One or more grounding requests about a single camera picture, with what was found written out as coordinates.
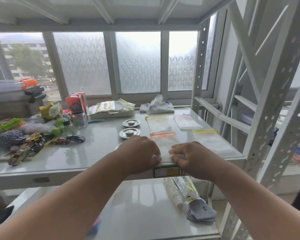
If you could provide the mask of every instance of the hand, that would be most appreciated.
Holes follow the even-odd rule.
[[[169,150],[172,162],[196,179],[215,182],[223,174],[228,162],[197,141],[176,144]],[[176,154],[185,155],[186,160]]]
[[[161,161],[159,147],[146,136],[125,140],[113,153],[123,160],[129,175],[152,169]]]

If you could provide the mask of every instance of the black cap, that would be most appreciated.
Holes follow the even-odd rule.
[[[81,110],[81,111],[79,111],[79,112],[72,112],[72,114],[73,115],[79,115],[79,114],[82,114],[84,111],[83,110]]]
[[[64,125],[64,126],[70,125],[70,121],[69,121],[69,120],[63,121],[63,125]]]

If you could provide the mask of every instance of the glass jar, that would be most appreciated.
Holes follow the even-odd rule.
[[[67,136],[69,134],[76,134],[75,126],[69,121],[63,121],[63,127],[61,128],[64,136]]]
[[[75,128],[77,128],[77,129],[85,128],[88,125],[88,119],[83,110],[80,112],[72,113],[72,121],[73,121]]]

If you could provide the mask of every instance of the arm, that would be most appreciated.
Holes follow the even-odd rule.
[[[0,225],[0,240],[83,239],[120,183],[155,167],[160,150],[134,136],[92,167]]]
[[[254,240],[300,239],[300,211],[198,142],[172,146],[172,161],[191,176],[215,183]]]

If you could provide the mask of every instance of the orange lid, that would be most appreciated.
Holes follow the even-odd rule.
[[[21,87],[22,89],[26,89],[28,87],[38,85],[37,80],[33,78],[25,78],[25,79],[21,79],[20,81],[24,83],[24,86]]]

